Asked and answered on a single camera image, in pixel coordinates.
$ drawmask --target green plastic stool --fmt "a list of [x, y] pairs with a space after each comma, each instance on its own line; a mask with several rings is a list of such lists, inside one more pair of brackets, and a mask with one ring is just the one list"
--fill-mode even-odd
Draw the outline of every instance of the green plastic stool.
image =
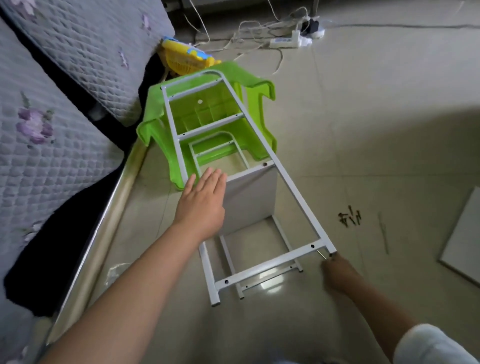
[[[274, 84], [253, 76], [235, 62], [224, 62], [206, 70], [217, 70], [224, 74], [242, 103], [248, 105], [250, 116], [276, 152], [276, 139], [265, 127], [263, 112], [263, 96], [275, 100]], [[170, 131], [162, 86], [174, 84], [166, 91], [170, 99], [168, 108], [171, 110], [177, 135], [186, 136], [181, 140], [180, 148], [188, 175], [197, 173], [198, 176], [200, 165], [238, 150], [248, 150], [255, 160], [268, 157], [267, 151], [243, 117], [205, 130], [208, 129], [208, 124], [229, 117], [235, 118], [236, 115], [241, 115], [241, 112], [225, 83], [218, 81], [218, 75], [206, 73], [194, 78], [192, 75], [195, 73], [150, 87], [144, 119], [137, 127], [137, 134], [145, 145], [149, 145], [150, 139], [153, 138], [160, 146], [168, 161], [170, 180], [180, 190], [183, 189], [184, 183]], [[196, 89], [185, 96], [185, 91], [193, 88]], [[175, 99], [177, 93], [183, 93], [183, 96]]]

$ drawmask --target gray quilted mattress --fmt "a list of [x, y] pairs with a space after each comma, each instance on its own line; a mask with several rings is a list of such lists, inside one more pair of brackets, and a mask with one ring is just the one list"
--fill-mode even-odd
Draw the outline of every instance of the gray quilted mattress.
[[162, 36], [160, 0], [0, 0], [15, 25], [125, 126], [140, 116], [138, 87]]
[[[78, 111], [0, 20], [0, 278], [68, 198], [123, 152]], [[21, 350], [31, 314], [0, 290], [0, 363]]]

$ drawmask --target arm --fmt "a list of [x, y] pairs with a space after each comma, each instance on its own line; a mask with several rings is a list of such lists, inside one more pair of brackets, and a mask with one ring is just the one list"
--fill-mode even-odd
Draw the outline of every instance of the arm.
[[322, 270], [327, 285], [353, 301], [388, 360], [393, 362], [397, 344], [417, 322], [367, 283], [339, 253], [323, 261]]
[[198, 245], [222, 226], [227, 175], [208, 168], [185, 185], [175, 219], [45, 355], [41, 364], [138, 363], [168, 294]]

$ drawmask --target floor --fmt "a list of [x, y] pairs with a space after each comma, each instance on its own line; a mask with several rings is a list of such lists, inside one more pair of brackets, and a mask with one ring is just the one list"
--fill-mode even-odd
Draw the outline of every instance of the floor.
[[[475, 24], [478, 12], [480, 2], [456, 0], [336, 1], [319, 9], [337, 24]], [[242, 20], [232, 17], [206, 17], [210, 37], [229, 38]], [[277, 155], [338, 251], [417, 320], [439, 326], [476, 357], [480, 289], [437, 259], [472, 188], [480, 185], [479, 32], [338, 27], [308, 48], [284, 50], [274, 75], [278, 51], [253, 51], [238, 60], [275, 83], [276, 101], [265, 102], [264, 112]], [[214, 41], [207, 49], [225, 44]], [[165, 231], [179, 196], [160, 149], [151, 146], [94, 298], [110, 267], [133, 261]], [[292, 244], [304, 243], [304, 222], [281, 185], [277, 200]], [[346, 228], [338, 221], [348, 205], [361, 211], [361, 225]], [[283, 252], [271, 221], [243, 233], [229, 241], [238, 268]], [[224, 259], [217, 243], [209, 248], [220, 278], [228, 273]], [[225, 290], [221, 305], [212, 308], [195, 254], [143, 362], [315, 363], [335, 356], [387, 363], [352, 303], [325, 292], [321, 260], [304, 256], [303, 273], [291, 271], [248, 290], [241, 301], [233, 287]]]

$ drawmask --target metal rack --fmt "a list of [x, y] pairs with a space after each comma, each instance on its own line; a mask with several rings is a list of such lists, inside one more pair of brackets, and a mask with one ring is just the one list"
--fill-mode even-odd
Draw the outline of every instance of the metal rack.
[[[219, 78], [212, 82], [205, 83], [197, 87], [193, 87], [187, 91], [180, 92], [168, 97], [167, 89], [169, 87], [172, 87], [173, 85], [177, 85], [181, 82], [191, 80], [195, 77], [202, 76], [204, 74], [216, 74], [219, 76]], [[169, 102], [172, 100], [193, 94], [195, 92], [205, 90], [209, 87], [213, 87], [222, 82], [225, 83], [225, 86], [227, 87], [228, 91], [231, 93], [231, 96], [237, 103], [241, 112], [178, 135], [177, 130], [175, 128], [175, 122], [172, 115], [172, 111], [170, 109]], [[224, 199], [225, 221], [221, 231], [219, 232], [220, 241], [222, 243], [222, 247], [224, 249], [224, 252], [227, 258], [231, 275], [215, 281], [213, 271], [212, 271], [212, 265], [210, 263], [210, 258], [208, 256], [208, 251], [207, 251], [205, 242], [201, 243], [199, 246], [199, 253], [202, 259], [202, 265], [204, 269], [208, 293], [210, 296], [210, 302], [212, 306], [216, 306], [220, 304], [220, 297], [218, 293], [226, 287], [235, 285], [237, 292], [239, 294], [239, 297], [243, 298], [244, 297], [243, 291], [245, 291], [248, 288], [251, 288], [255, 285], [265, 282], [266, 280], [269, 280], [273, 277], [276, 277], [292, 269], [298, 269], [299, 271], [302, 271], [302, 267], [297, 261], [297, 258], [299, 258], [300, 256], [311, 253], [311, 252], [315, 252], [317, 249], [320, 249], [322, 247], [326, 248], [329, 253], [334, 253], [336, 251], [334, 245], [332, 244], [327, 234], [323, 230], [322, 226], [316, 219], [315, 215], [312, 213], [307, 203], [301, 196], [300, 192], [298, 191], [297, 187], [295, 186], [292, 179], [288, 175], [287, 171], [282, 166], [280, 160], [277, 158], [277, 156], [271, 149], [267, 140], [262, 135], [261, 131], [259, 130], [255, 122], [249, 115], [245, 106], [240, 101], [237, 94], [235, 93], [232, 86], [230, 85], [230, 83], [225, 78], [222, 72], [217, 70], [206, 69], [204, 71], [192, 74], [191, 76], [181, 78], [167, 85], [163, 85], [161, 86], [161, 90], [162, 90], [164, 101], [165, 101], [165, 109], [167, 112], [168, 123], [170, 125], [170, 130], [172, 133], [173, 144], [175, 147], [175, 152], [177, 154], [180, 172], [181, 172], [181, 176], [184, 183], [188, 180], [188, 174], [187, 174], [185, 161], [183, 159], [183, 155], [180, 147], [180, 141], [185, 140], [187, 138], [191, 138], [193, 136], [200, 135], [202, 133], [218, 128], [222, 125], [226, 125], [228, 123], [234, 122], [241, 118], [245, 118], [248, 121], [249, 126], [253, 129], [253, 131], [255, 132], [256, 136], [259, 138], [260, 142], [262, 143], [263, 147], [265, 148], [265, 150], [267, 151], [271, 159], [270, 161], [265, 162], [262, 165], [250, 167], [245, 156], [241, 151], [240, 146], [235, 140], [235, 137], [230, 133], [228, 134], [232, 138], [231, 141], [215, 146], [214, 148], [211, 148], [207, 151], [203, 151], [201, 153], [194, 152], [194, 146], [197, 143], [205, 141], [209, 138], [213, 138], [219, 133], [227, 133], [224, 131], [219, 131], [216, 134], [209, 135], [205, 138], [201, 138], [199, 140], [189, 143], [190, 152], [192, 153], [192, 156], [195, 162], [195, 167], [199, 174], [201, 174], [201, 171], [200, 171], [200, 165], [197, 160], [198, 157], [200, 157], [203, 154], [212, 152], [213, 150], [216, 150], [218, 148], [223, 148], [225, 146], [228, 146], [230, 144], [235, 144], [237, 151], [240, 157], [242, 158], [243, 163], [245, 164], [245, 167], [247, 168], [246, 170], [240, 173], [236, 173], [234, 175], [229, 176], [227, 179], [227, 190], [226, 190], [225, 199]], [[274, 216], [277, 175], [280, 175], [282, 177], [288, 189], [295, 197], [295, 200], [297, 201], [298, 205], [302, 209], [306, 218], [310, 222], [310, 225], [318, 235], [319, 237], [318, 240], [311, 242], [309, 244], [306, 244], [304, 246], [301, 246], [299, 248], [292, 249], [288, 239], [285, 236], [285, 233], [283, 232], [283, 229], [278, 219]], [[284, 240], [284, 243], [287, 246], [289, 251], [285, 254], [277, 256], [276, 258], [267, 260], [254, 267], [251, 267], [249, 269], [246, 269], [237, 273], [235, 271], [230, 253], [227, 248], [225, 236], [230, 234], [231, 232], [234, 232], [246, 226], [252, 225], [270, 216], [273, 218], [274, 223], [277, 226], [278, 231], [280, 232], [280, 235], [282, 236], [282, 239]], [[289, 262], [289, 261], [294, 261], [294, 264], [289, 265], [286, 268], [279, 269], [276, 272], [272, 273], [271, 275], [268, 275], [261, 279], [257, 279], [253, 283], [250, 283], [248, 286], [240, 285], [240, 283], [245, 279], [248, 279], [257, 274], [266, 272], [272, 268], [285, 264], [286, 262]]]

